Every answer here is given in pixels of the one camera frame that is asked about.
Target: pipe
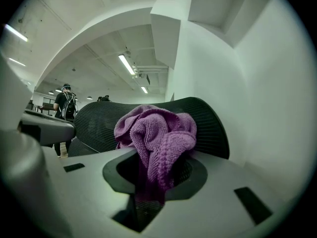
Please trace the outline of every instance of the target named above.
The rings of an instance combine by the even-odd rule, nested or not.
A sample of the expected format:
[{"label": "pipe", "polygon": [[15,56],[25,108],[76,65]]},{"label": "pipe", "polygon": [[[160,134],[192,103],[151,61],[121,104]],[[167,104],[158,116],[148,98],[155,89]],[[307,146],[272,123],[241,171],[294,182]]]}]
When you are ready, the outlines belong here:
[{"label": "pipe", "polygon": [[135,71],[135,74],[168,73],[168,70],[159,71]]},{"label": "pipe", "polygon": [[135,71],[168,71],[168,69],[134,69]]},{"label": "pipe", "polygon": [[165,65],[133,66],[135,69],[168,69]]}]

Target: white ceiling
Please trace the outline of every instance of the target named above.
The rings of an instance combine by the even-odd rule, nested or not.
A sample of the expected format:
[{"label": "white ceiling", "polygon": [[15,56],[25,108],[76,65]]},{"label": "white ceiling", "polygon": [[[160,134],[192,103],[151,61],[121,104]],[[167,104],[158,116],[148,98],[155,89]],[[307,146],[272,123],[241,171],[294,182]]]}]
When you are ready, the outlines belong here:
[{"label": "white ceiling", "polygon": [[138,0],[25,0],[9,24],[29,41],[4,31],[0,51],[25,64],[15,66],[14,71],[36,84],[65,41],[98,15],[129,1]]},{"label": "white ceiling", "polygon": [[118,55],[128,54],[131,65],[164,65],[156,60],[151,25],[130,27],[97,38],[60,62],[37,88],[47,94],[69,83],[78,95],[98,90],[135,90],[145,86],[149,93],[164,94],[167,73],[149,73],[133,79]]}]

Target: purple towel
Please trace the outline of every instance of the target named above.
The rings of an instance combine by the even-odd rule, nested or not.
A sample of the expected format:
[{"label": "purple towel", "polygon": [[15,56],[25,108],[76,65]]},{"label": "purple towel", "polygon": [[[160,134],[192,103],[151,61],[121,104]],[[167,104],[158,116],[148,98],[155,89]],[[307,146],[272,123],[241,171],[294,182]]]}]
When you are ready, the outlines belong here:
[{"label": "purple towel", "polygon": [[189,114],[174,114],[141,105],[123,116],[114,128],[117,148],[134,146],[139,155],[139,199],[164,201],[173,187],[171,169],[178,157],[196,144],[197,127]]}]

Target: fluorescent light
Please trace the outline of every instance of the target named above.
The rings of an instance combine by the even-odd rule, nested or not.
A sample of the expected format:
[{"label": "fluorescent light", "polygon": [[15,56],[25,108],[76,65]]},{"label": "fluorescent light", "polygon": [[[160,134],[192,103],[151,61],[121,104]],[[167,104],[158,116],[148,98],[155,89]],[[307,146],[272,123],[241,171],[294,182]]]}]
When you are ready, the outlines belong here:
[{"label": "fluorescent light", "polygon": [[144,86],[141,87],[145,93],[148,93]]},{"label": "fluorescent light", "polygon": [[9,59],[10,59],[11,61],[13,61],[13,62],[16,62],[16,63],[22,65],[22,66],[25,66],[25,64],[22,64],[22,63],[20,63],[19,61],[16,61],[16,60],[14,60],[14,59],[12,59],[12,58],[9,58]]},{"label": "fluorescent light", "polygon": [[8,29],[11,33],[14,33],[16,36],[20,37],[23,41],[27,42],[28,38],[26,38],[23,34],[20,32],[16,31],[13,27],[9,25],[5,25],[6,29]]},{"label": "fluorescent light", "polygon": [[128,63],[127,59],[125,58],[124,55],[119,55],[119,58],[121,62],[124,64],[124,66],[128,69],[131,75],[135,75],[133,69],[131,68],[130,64]]}]

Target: mesh chair back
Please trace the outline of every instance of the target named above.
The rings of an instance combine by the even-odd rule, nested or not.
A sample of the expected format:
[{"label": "mesh chair back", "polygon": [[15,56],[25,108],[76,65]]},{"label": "mesh chair back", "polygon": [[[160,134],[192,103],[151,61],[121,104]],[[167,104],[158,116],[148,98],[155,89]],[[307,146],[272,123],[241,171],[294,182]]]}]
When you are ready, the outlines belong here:
[{"label": "mesh chair back", "polygon": [[[229,159],[229,145],[226,133],[216,113],[204,101],[194,97],[153,104],[174,113],[189,113],[197,125],[195,150]],[[111,151],[116,148],[114,127],[118,120],[138,104],[115,102],[92,102],[77,114],[74,124],[77,138],[70,146],[68,156]]]}]

